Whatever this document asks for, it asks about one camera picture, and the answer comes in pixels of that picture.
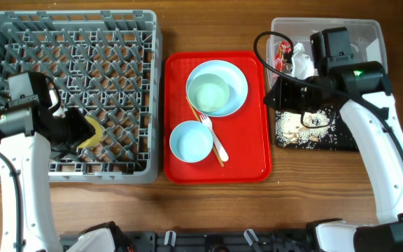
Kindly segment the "yellow cup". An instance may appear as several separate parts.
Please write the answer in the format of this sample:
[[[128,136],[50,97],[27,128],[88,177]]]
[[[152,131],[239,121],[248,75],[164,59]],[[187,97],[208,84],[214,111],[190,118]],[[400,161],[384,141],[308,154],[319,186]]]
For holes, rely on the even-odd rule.
[[[103,137],[104,132],[103,127],[94,118],[85,116],[85,119],[89,124],[91,124],[91,126],[93,126],[94,135],[91,136],[89,139],[85,140],[84,142],[82,142],[78,146],[78,149],[95,147],[97,144],[101,142],[101,139]]]

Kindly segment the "white tissue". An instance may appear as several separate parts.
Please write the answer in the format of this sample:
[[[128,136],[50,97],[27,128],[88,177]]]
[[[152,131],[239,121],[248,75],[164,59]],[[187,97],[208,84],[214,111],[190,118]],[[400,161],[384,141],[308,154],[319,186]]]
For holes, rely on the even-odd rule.
[[[312,77],[315,74],[315,69],[312,59],[306,55],[304,46],[301,43],[297,43],[294,46],[292,60],[291,75],[293,78],[304,80],[308,77]]]

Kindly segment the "rice and food scraps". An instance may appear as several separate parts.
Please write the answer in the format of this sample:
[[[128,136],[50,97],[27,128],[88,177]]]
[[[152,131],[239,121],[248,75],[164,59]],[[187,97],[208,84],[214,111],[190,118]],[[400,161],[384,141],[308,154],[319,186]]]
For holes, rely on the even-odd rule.
[[[335,114],[329,109],[304,115],[276,112],[276,143],[281,147],[317,148],[334,138]]]

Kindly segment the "red snack wrapper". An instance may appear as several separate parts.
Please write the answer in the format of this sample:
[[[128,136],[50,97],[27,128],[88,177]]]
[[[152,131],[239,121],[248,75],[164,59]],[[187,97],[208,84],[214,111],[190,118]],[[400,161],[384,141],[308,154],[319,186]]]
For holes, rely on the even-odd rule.
[[[275,69],[277,71],[283,71],[284,68],[291,63],[292,46],[287,41],[281,41],[276,48],[276,54],[274,58]]]

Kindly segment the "large light blue plate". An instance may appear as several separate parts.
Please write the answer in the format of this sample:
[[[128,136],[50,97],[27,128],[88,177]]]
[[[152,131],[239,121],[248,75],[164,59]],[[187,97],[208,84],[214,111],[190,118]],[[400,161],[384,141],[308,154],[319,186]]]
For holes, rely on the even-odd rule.
[[[224,117],[238,111],[248,96],[248,82],[242,71],[232,63],[222,60],[210,60],[196,66],[190,73],[186,83],[186,94],[190,81],[201,74],[215,74],[220,76],[229,85],[229,99],[219,110],[205,112],[208,116]]]

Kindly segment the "light green bowl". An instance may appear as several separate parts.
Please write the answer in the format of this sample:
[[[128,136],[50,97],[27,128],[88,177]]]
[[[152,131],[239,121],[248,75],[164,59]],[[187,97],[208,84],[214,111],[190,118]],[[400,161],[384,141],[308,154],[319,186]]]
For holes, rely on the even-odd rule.
[[[212,73],[193,78],[187,90],[191,105],[202,113],[221,109],[227,103],[229,94],[229,85],[225,80]]]

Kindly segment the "white plastic fork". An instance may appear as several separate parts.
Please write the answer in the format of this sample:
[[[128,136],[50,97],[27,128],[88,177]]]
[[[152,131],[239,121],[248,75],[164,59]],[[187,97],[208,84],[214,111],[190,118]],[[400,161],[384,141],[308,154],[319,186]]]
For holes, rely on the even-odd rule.
[[[201,113],[199,115],[201,122],[210,129],[212,135],[213,135],[213,143],[214,146],[219,154],[220,159],[223,162],[226,162],[229,160],[229,155],[227,154],[227,151],[225,150],[225,148],[223,147],[223,145],[221,144],[220,140],[218,139],[218,137],[216,136],[215,132],[213,131],[213,123],[211,122],[211,119],[207,116],[204,115],[203,113]]]

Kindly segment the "wooden chopstick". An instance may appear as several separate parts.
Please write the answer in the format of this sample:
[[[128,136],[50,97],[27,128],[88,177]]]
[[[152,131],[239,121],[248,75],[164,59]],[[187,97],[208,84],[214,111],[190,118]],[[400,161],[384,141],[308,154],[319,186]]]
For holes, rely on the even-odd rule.
[[[196,110],[194,109],[194,107],[191,105],[190,100],[187,97],[186,97],[186,100],[188,102],[188,105],[189,105],[191,111],[193,112],[193,114],[195,116],[195,119],[197,120],[197,124],[198,124],[197,130],[200,133],[200,136],[197,136],[197,139],[201,140],[201,142],[202,142],[202,146],[203,146],[202,149],[203,149],[203,152],[205,153],[204,156],[205,157],[208,156],[208,154],[210,153],[208,148],[211,148],[211,150],[213,151],[215,157],[219,161],[220,166],[224,167],[225,164],[221,160],[221,158],[220,158],[220,156],[219,156],[219,154],[217,152],[217,149],[214,146],[214,140],[213,140],[213,137],[212,137],[211,133],[209,133],[208,128],[205,125],[202,124],[201,119],[199,118],[199,116],[198,116]]]

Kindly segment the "small light blue bowl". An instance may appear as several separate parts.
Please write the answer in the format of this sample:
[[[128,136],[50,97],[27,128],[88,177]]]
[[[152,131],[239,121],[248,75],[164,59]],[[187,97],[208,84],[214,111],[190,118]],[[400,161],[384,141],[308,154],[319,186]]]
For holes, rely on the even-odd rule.
[[[170,149],[180,161],[196,163],[206,158],[202,149],[202,141],[197,139],[200,136],[197,126],[197,121],[188,120],[178,124],[171,132]]]

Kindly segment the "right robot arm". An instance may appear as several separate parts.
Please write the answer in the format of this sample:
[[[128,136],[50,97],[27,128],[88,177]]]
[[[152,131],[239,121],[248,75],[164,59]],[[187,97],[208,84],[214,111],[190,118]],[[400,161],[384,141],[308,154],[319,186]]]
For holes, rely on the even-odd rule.
[[[358,63],[345,27],[311,36],[317,76],[279,73],[264,102],[277,111],[314,113],[337,109],[351,131],[376,202],[376,225],[340,219],[309,223],[315,251],[403,251],[403,132],[392,85],[376,61]]]

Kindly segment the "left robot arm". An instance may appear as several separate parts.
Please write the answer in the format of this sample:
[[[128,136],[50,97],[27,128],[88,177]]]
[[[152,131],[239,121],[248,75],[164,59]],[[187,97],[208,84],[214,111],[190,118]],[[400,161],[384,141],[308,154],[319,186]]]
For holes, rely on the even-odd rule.
[[[25,71],[8,79],[0,110],[1,251],[61,251],[50,199],[49,163],[71,153],[96,130],[76,108],[55,116],[51,77]]]

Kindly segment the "clear plastic waste bin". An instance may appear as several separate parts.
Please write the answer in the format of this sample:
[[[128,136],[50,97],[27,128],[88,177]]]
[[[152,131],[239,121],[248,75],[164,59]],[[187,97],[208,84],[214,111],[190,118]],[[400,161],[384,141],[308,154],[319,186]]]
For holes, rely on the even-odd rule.
[[[386,47],[380,24],[375,20],[277,17],[271,23],[271,30],[286,35],[297,45],[304,46],[305,57],[312,58],[310,36],[324,29],[345,27],[348,30],[351,49],[359,62],[377,61],[388,70]]]

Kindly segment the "grey plastic dishwasher rack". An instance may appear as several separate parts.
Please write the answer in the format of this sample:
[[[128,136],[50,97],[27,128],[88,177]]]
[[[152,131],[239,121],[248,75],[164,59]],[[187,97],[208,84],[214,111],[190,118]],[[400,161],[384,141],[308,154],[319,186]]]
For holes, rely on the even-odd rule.
[[[159,171],[162,33],[151,10],[0,11],[0,109],[9,77],[53,78],[64,110],[102,140],[49,164],[52,182],[151,183]]]

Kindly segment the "black rectangular tray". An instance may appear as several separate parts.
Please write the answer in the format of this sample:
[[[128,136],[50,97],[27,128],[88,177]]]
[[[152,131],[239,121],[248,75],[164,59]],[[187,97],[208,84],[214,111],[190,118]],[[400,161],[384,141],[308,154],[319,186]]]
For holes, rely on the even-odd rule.
[[[350,130],[347,128],[346,124],[340,117],[340,115],[338,113],[335,113],[335,111],[332,108],[324,108],[323,110],[325,109],[329,109],[333,114],[335,114],[335,130],[332,132],[334,134],[334,138],[330,136],[325,143],[318,144],[319,147],[317,148],[302,148],[302,149],[317,149],[317,150],[329,150],[329,151],[358,151],[356,142]]]

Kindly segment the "red plastic serving tray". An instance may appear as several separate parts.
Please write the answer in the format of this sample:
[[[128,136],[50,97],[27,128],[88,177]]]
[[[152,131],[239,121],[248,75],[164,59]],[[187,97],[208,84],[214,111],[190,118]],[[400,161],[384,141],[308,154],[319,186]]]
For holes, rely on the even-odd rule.
[[[198,65],[224,60],[238,67],[248,84],[242,107],[232,115],[212,118],[214,132],[226,148],[229,160],[221,165],[210,153],[196,163],[179,160],[169,146],[172,130],[194,120],[185,94],[186,81]],[[272,171],[267,107],[263,103],[263,67],[250,51],[178,52],[164,68],[164,173],[174,183],[253,183],[265,180]]]

